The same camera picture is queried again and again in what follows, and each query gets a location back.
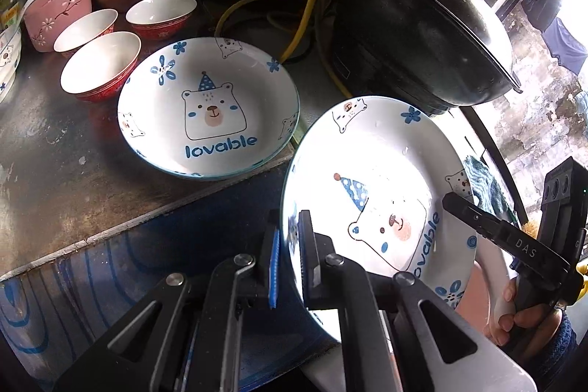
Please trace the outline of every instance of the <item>human hand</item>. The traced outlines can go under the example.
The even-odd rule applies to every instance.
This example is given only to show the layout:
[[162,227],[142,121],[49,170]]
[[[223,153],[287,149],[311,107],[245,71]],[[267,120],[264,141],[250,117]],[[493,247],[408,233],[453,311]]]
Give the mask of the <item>human hand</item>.
[[505,287],[502,297],[498,299],[495,311],[490,315],[490,320],[484,327],[484,335],[497,346],[504,346],[510,340],[509,332],[514,325],[525,329],[538,326],[521,357],[525,361],[531,359],[549,343],[562,321],[562,312],[559,309],[553,309],[549,312],[547,304],[537,304],[515,314],[510,313],[509,309],[515,311],[513,304],[515,296],[516,278],[513,278]]

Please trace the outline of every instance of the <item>sleeve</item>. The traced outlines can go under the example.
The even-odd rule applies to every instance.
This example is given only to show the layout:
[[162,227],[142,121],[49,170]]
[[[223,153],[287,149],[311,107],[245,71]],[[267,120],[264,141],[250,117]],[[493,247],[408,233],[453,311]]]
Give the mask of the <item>sleeve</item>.
[[571,328],[570,320],[564,312],[562,323],[555,335],[543,350],[525,366],[526,371],[537,384],[539,392],[551,384],[576,348],[576,333]]

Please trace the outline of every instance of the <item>screw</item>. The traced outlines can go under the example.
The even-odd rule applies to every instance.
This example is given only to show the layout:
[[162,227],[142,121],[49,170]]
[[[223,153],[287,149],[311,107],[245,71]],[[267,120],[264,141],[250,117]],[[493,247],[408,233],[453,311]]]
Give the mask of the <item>screw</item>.
[[407,271],[400,271],[399,273],[396,273],[393,278],[403,287],[412,286],[416,281],[415,277]]
[[183,274],[172,273],[166,277],[165,282],[168,286],[181,286],[183,284]]
[[237,266],[249,266],[251,263],[254,262],[253,256],[247,253],[240,253],[233,258],[234,263]]
[[345,262],[345,258],[337,253],[327,254],[325,263],[329,266],[341,266]]

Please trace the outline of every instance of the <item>bear illustration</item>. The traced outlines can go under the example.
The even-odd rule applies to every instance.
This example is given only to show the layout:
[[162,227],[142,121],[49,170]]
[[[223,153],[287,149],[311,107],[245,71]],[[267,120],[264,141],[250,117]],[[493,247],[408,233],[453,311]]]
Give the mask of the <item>bear illustration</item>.
[[426,219],[427,210],[417,199],[374,194],[358,220],[349,225],[348,233],[394,269],[404,271],[419,245]]
[[337,105],[333,111],[333,120],[339,127],[339,133],[344,133],[347,129],[347,125],[355,116],[364,111],[368,106],[362,98],[352,98],[351,100]]
[[282,131],[280,136],[277,138],[281,140],[284,137],[287,137],[294,132],[294,127],[296,126],[296,120],[298,119],[298,112],[292,114],[287,119],[282,120]]
[[135,123],[132,113],[119,112],[118,116],[119,122],[121,123],[121,128],[124,131],[129,132],[131,137],[145,136],[145,132],[143,132],[143,130],[141,130]]
[[8,46],[4,49],[4,52],[2,52],[2,56],[0,57],[0,67],[4,67],[4,65],[11,61],[12,50],[12,46]]
[[184,121],[190,140],[203,140],[242,132],[247,128],[245,114],[233,95],[233,84],[216,87],[204,74],[197,91],[184,90]]
[[472,196],[472,187],[470,186],[470,180],[466,175],[466,170],[457,172],[455,175],[448,175],[445,177],[445,181],[451,186],[451,190],[464,198]]
[[217,46],[219,46],[222,58],[227,58],[229,55],[243,50],[243,46],[238,40],[233,39],[219,39],[215,38]]

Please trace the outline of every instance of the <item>countertop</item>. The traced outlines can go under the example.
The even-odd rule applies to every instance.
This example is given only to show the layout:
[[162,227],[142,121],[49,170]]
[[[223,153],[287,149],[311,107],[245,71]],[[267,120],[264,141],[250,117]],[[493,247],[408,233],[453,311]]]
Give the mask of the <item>countertop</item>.
[[[210,35],[208,10],[199,8],[174,38],[143,42],[145,58],[179,39]],[[228,35],[278,57],[290,34],[265,22],[243,23],[238,12],[227,22]],[[325,33],[328,36],[328,23]],[[124,20],[117,30],[126,30]],[[304,39],[299,50],[304,49]],[[24,42],[15,84],[0,104],[0,280],[103,240],[130,226],[218,191],[246,176],[289,161],[288,145],[249,175],[210,182],[175,178],[140,160],[124,141],[116,118],[117,99],[91,104],[61,90],[67,60],[40,54]],[[344,100],[324,71],[317,50],[285,66],[301,99],[301,132]],[[477,138],[459,111],[437,117],[461,158],[481,154]]]

